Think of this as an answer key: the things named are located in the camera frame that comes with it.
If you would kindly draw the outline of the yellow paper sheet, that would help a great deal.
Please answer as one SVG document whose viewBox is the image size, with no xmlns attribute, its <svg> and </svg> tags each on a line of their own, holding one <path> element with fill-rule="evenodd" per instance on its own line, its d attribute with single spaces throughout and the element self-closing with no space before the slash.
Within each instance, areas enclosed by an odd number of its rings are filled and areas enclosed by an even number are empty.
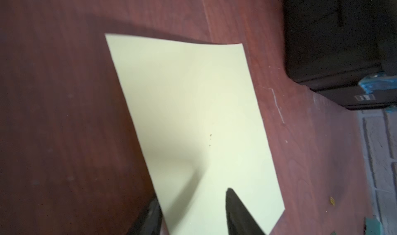
<svg viewBox="0 0 397 235">
<path fill-rule="evenodd" d="M 285 207 L 242 44 L 105 35 L 169 233 L 226 235 L 226 193 L 269 234 Z"/>
</svg>

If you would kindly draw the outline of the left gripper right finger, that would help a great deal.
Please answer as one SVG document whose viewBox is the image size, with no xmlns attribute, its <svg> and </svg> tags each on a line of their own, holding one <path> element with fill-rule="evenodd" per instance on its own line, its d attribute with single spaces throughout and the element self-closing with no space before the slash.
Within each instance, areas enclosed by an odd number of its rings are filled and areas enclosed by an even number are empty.
<svg viewBox="0 0 397 235">
<path fill-rule="evenodd" d="M 232 188 L 227 189 L 225 203 L 229 235 L 265 235 Z"/>
</svg>

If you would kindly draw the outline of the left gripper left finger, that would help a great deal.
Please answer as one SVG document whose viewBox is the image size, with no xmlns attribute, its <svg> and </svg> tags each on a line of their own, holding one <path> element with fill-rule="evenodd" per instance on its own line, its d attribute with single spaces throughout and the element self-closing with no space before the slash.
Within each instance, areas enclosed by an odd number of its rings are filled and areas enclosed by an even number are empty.
<svg viewBox="0 0 397 235">
<path fill-rule="evenodd" d="M 157 197 L 154 196 L 131 225 L 127 235 L 160 235 L 162 220 L 160 204 Z"/>
</svg>

